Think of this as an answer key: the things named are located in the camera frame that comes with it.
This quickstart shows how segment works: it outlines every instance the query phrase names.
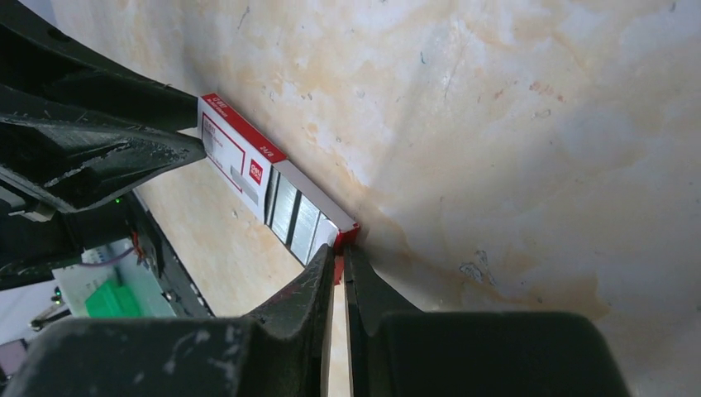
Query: marble surface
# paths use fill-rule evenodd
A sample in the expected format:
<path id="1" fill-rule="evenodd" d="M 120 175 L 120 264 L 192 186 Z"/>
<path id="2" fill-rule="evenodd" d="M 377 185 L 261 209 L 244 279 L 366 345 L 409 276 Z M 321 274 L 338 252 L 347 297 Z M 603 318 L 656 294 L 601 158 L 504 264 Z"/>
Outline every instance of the marble surface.
<path id="1" fill-rule="evenodd" d="M 701 390 L 701 3 L 53 3 L 98 52 L 235 105 L 423 309 L 582 313 L 633 394 Z M 300 271 L 204 162 L 141 192 L 217 314 Z"/>

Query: box of staples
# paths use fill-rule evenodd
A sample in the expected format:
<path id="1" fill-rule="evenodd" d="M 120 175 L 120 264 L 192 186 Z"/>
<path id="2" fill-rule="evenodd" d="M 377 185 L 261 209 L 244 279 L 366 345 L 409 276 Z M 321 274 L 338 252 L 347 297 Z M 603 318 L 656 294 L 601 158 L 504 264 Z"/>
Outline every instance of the box of staples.
<path id="1" fill-rule="evenodd" d="M 231 190 L 302 262 L 326 243 L 337 254 L 358 223 L 217 94 L 199 99 L 198 133 Z"/>

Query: stain on surface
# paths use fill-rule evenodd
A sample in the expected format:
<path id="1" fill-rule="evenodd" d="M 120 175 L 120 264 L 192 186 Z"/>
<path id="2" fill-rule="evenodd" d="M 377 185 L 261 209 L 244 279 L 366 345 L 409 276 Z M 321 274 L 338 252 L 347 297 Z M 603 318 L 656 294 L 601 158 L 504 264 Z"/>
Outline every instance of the stain on surface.
<path id="1" fill-rule="evenodd" d="M 477 258 L 477 261 L 480 265 L 482 265 L 484 267 L 489 266 L 489 259 L 487 258 L 487 251 L 478 250 L 474 253 L 474 256 Z"/>
<path id="2" fill-rule="evenodd" d="M 455 77 L 455 72 L 458 70 L 458 66 L 460 65 L 460 62 L 462 61 L 462 56 L 465 53 L 465 47 L 466 44 L 462 44 L 460 46 L 460 55 L 455 59 L 455 63 L 453 64 L 453 70 L 451 73 L 446 76 L 447 77 L 447 83 L 446 83 L 446 90 L 443 93 L 443 100 L 445 101 L 448 97 L 448 91 L 451 89 L 451 84 L 453 83 L 453 77 Z"/>
<path id="3" fill-rule="evenodd" d="M 487 280 L 489 281 L 489 285 L 496 287 L 497 286 L 497 279 L 494 278 L 494 275 L 492 275 L 492 272 L 487 270 Z"/>
<path id="4" fill-rule="evenodd" d="M 142 380 L 144 380 L 144 378 L 145 378 L 144 372 L 141 371 L 134 376 L 134 380 L 132 381 L 132 384 L 138 385 L 141 383 Z"/>
<path id="5" fill-rule="evenodd" d="M 462 272 L 462 274 L 470 277 L 472 280 L 475 280 L 480 284 L 482 284 L 484 282 L 484 278 L 482 276 L 482 270 L 480 270 L 476 264 L 474 264 L 472 262 L 463 263 L 460 265 L 459 269 L 460 269 L 460 272 Z"/>
<path id="6" fill-rule="evenodd" d="M 243 20 L 246 19 L 246 16 L 250 13 L 250 7 L 246 6 L 246 10 L 241 14 L 241 20 L 239 21 L 239 26 L 236 27 L 237 30 L 241 29 L 241 25 L 243 25 Z"/>
<path id="7" fill-rule="evenodd" d="M 535 112 L 533 113 L 533 116 L 531 118 L 548 118 L 551 115 L 551 110 L 550 109 L 545 109 L 541 110 L 540 112 Z"/>
<path id="8" fill-rule="evenodd" d="M 534 81 L 533 84 L 531 84 L 530 87 L 528 87 L 531 91 L 535 91 L 538 93 L 538 95 L 547 95 L 547 96 L 552 96 L 555 94 L 555 90 L 548 84 L 541 84 L 539 81 Z"/>

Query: purple wire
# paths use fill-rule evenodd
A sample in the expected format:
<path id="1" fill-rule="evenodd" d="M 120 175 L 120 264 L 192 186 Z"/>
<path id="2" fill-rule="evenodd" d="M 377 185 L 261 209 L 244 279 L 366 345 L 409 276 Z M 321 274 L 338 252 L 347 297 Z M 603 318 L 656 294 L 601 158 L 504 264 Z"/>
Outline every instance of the purple wire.
<path id="1" fill-rule="evenodd" d="M 124 251 L 122 254 L 119 256 L 115 256 L 114 258 L 110 259 L 109 261 L 104 261 L 100 263 L 77 263 L 76 265 L 78 266 L 86 266 L 86 267 L 103 267 L 103 266 L 109 266 L 117 263 L 118 261 L 121 261 L 122 259 L 126 258 L 127 255 L 131 254 L 134 251 L 134 247 L 129 248 L 128 250 Z"/>

